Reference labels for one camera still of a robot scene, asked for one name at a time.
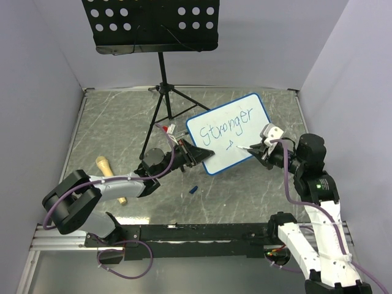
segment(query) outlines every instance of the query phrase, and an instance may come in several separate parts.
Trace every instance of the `floor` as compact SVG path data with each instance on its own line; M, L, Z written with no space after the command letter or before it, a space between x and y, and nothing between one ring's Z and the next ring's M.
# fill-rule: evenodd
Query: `floor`
M213 108L235 98L256 92L272 123L298 141L305 126L295 92L275 89L178 88L188 96ZM67 163L66 174L82 168L89 175L102 175L96 167L98 156L105 156L115 175L135 170L146 131L153 116L159 94L144 90L88 90L81 120ZM192 104L171 94L173 113ZM174 119L178 131L185 130L187 118L203 112L196 107ZM162 104L159 118L167 114ZM170 148L160 130L152 133L147 150ZM100 203L96 211L111 212L122 224L216 224L266 222L278 211L292 213L299 221L308 220L304 209L287 202L284 195L283 171L266 170L251 158L216 176L206 174L202 165L176 170L159 180L161 187L144 198L128 198L121 206L116 200ZM194 194L189 191L198 186ZM293 198L297 198L290 185Z

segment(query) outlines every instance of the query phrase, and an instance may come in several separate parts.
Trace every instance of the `gray wall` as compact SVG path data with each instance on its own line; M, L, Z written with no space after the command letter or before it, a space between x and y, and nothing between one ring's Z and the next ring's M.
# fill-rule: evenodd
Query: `gray wall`
M95 51L81 0L34 0L82 87L113 88L160 81L155 53L103 56ZM300 89L347 0L222 0L219 47L168 53L177 85Z
M82 93L31 0L2 2L0 36L0 292L14 293Z
M391 15L390 0L349 1L300 91L310 130L325 138L360 262L389 290Z

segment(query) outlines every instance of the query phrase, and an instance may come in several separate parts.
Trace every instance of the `black music stand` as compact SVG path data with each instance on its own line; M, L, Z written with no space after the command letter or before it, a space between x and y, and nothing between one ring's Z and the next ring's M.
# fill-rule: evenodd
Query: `black music stand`
M82 0L100 54L123 55L158 52L162 82L156 87L159 100L148 129L140 159L144 157L155 123L173 119L199 106L208 107L167 83L163 52L212 51L218 46L219 0ZM194 103L173 115L169 92ZM165 97L167 116L158 119Z

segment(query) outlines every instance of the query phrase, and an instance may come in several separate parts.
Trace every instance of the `whiteboard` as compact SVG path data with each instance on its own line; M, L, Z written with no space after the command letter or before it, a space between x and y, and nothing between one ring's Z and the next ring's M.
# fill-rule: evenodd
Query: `whiteboard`
M195 146L215 152L203 162L207 174L213 176L250 158L237 146L259 143L268 123L262 100L252 93L189 118L186 127Z

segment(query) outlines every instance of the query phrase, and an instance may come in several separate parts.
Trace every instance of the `gray marble surface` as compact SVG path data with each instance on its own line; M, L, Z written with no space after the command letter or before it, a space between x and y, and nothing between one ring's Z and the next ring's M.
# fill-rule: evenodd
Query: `gray marble surface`
M183 93L209 108L216 107L257 92L263 100L271 121L286 130L298 141L305 127L295 93L275 89L181 89ZM89 175L102 175L96 167L98 156L105 156L115 175L135 170L145 140L146 131L154 113L159 94L148 91L94 91L86 93L86 104L81 116L66 174L82 168ZM182 97L171 94L173 113L191 106ZM166 116L162 104L159 118ZM177 131L185 130L187 118L203 112L194 108L174 120ZM147 150L170 148L159 129L154 129ZM301 207L287 202L284 195L283 171L268 171L251 158L216 176L206 174L202 165L171 172L159 180L161 187L144 198L128 198L121 206L116 200L100 203L96 211L109 211L122 224L215 224L266 222L278 211L293 213L299 221L308 218ZM194 186L199 189L189 193ZM293 198L298 198L293 185Z

